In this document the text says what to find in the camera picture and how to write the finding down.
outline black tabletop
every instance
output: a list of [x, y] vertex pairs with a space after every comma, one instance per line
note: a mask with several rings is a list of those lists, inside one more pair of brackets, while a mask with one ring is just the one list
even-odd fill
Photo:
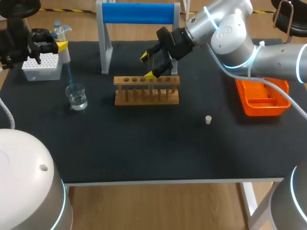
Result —
[[[153, 44], [113, 42], [109, 75], [101, 75], [98, 43], [70, 42], [73, 79], [88, 100], [81, 112], [65, 97], [65, 69], [60, 80], [40, 82], [10, 71], [0, 97], [16, 129], [49, 149], [65, 183], [277, 178], [305, 158], [306, 120], [293, 107], [280, 117], [246, 116], [234, 80], [205, 47], [179, 61], [180, 105], [114, 106], [113, 77], [144, 75], [139, 58]], [[289, 85], [307, 110], [304, 85]], [[0, 127], [9, 127], [3, 112]]]

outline water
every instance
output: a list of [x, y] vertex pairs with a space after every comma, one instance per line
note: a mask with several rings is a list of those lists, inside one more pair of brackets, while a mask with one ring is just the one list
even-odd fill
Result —
[[83, 110], [87, 107], [87, 99], [84, 91], [77, 91], [70, 94], [69, 101], [74, 110]]

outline white cylindrical robot base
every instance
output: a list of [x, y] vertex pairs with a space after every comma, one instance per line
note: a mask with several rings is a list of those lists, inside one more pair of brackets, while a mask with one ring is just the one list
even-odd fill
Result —
[[17, 130], [0, 130], [0, 229], [71, 230], [72, 208], [47, 148]]

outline glass beaker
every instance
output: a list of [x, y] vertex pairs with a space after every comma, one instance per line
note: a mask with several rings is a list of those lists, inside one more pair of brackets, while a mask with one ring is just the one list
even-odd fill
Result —
[[82, 84], [72, 84], [66, 88], [66, 96], [69, 98], [74, 110], [83, 110], [87, 107], [85, 87]]

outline cable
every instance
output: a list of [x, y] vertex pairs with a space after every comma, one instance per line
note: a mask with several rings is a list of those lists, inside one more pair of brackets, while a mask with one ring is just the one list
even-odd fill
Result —
[[292, 105], [293, 107], [303, 116], [303, 118], [305, 118], [307, 120], [307, 113], [285, 92], [283, 91], [281, 88], [279, 88], [277, 85], [273, 84], [272, 82], [265, 80], [263, 78], [254, 78], [254, 77], [242, 77], [242, 76], [238, 76], [235, 74], [230, 73], [228, 70], [226, 70], [224, 68], [224, 66], [221, 64], [221, 62], [219, 61], [219, 59], [216, 57], [215, 53], [213, 52], [213, 50], [211, 49], [211, 47], [209, 46], [209, 44], [207, 44], [208, 49], [210, 54], [212, 55], [213, 59], [215, 60], [215, 62], [217, 63], [217, 65], [221, 68], [221, 70], [227, 74], [229, 77], [238, 79], [238, 80], [250, 80], [250, 81], [258, 81], [258, 82], [262, 82], [264, 84], [267, 84], [269, 86], [271, 86], [273, 89], [275, 89], [276, 91], [278, 91], [282, 96], [284, 96]]
[[10, 123], [11, 123], [11, 129], [15, 129], [15, 120], [11, 112], [9, 111], [8, 107], [6, 107], [5, 103], [3, 100], [0, 98], [0, 106], [3, 108], [4, 112], [8, 116]]

